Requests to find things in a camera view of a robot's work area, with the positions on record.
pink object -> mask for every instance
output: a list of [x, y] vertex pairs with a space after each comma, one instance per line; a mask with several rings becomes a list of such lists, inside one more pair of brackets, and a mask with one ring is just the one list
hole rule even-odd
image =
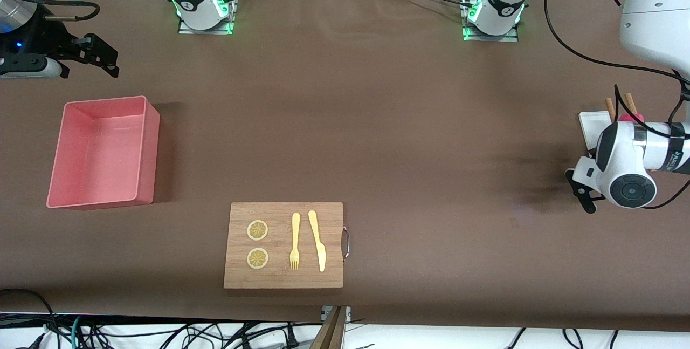
[[[636, 117], [636, 118], [639, 118], [640, 121], [645, 122], [645, 118], [644, 118], [643, 115], [641, 115], [640, 113], [635, 113], [635, 117]], [[620, 117], [618, 118], [618, 121], [621, 121], [621, 122], [635, 122], [635, 120], [633, 120], [633, 118], [630, 117], [630, 115], [629, 115], [628, 113], [623, 113], [623, 114], [621, 114]]]
[[46, 206], [153, 202], [160, 118], [144, 96], [65, 104]]

wooden stick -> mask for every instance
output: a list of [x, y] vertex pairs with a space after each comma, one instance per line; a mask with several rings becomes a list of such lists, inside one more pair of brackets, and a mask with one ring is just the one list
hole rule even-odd
[[609, 111], [611, 122], [616, 121], [616, 109], [613, 107], [613, 101], [611, 101], [611, 98], [606, 98], [606, 110]]
[[633, 95], [631, 93], [625, 94], [625, 104], [628, 105], [628, 109], [630, 109], [633, 114], [638, 114], [638, 109], [635, 108], [635, 101], [633, 101]]

yellow knife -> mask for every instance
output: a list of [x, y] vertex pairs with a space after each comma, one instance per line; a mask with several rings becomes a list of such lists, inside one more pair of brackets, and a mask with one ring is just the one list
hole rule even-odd
[[319, 254], [319, 270], [323, 272], [326, 268], [326, 246], [321, 244], [319, 239], [319, 220], [316, 218], [316, 212], [310, 210], [308, 214], [311, 231], [314, 233], [314, 241], [316, 241], [316, 252]]

teal cable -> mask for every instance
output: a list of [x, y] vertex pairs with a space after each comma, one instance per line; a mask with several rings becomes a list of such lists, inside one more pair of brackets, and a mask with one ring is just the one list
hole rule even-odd
[[72, 349], [77, 349], [77, 326], [79, 325], [79, 319], [81, 319], [81, 315], [77, 316], [74, 319], [74, 324], [72, 324]]

white floor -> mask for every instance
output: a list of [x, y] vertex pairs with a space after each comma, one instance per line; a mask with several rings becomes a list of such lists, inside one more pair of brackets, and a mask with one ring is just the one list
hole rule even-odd
[[[261, 324], [256, 330], [282, 324]], [[126, 325], [105, 327], [104, 332], [111, 334], [140, 334], [174, 330], [182, 325]], [[240, 324], [221, 324], [222, 333], [226, 336], [234, 333]], [[373, 344], [372, 349], [506, 349], [518, 329], [507, 327], [442, 327], [442, 326], [399, 326], [399, 325], [358, 325], [351, 324], [345, 334], [345, 349], [361, 349]], [[43, 329], [0, 329], [0, 349], [17, 349], [28, 347]], [[295, 327], [296, 339], [300, 342], [314, 338], [318, 326]], [[610, 330], [580, 330], [585, 349], [609, 349]], [[158, 349], [169, 334], [138, 338], [110, 338], [115, 349]], [[168, 346], [178, 349], [183, 345], [184, 334], [180, 334]], [[251, 341], [253, 349], [271, 347], [284, 343], [284, 335], [273, 332]], [[214, 342], [219, 348], [220, 342]], [[54, 334], [47, 334], [41, 349], [54, 349], [57, 342]], [[64, 349], [70, 349], [65, 339]], [[563, 339], [560, 329], [527, 329], [515, 349], [571, 349]], [[638, 332], [623, 331], [618, 335], [614, 349], [683, 349], [690, 348], [690, 333], [679, 332]], [[212, 349], [208, 341], [197, 339], [189, 349]]]

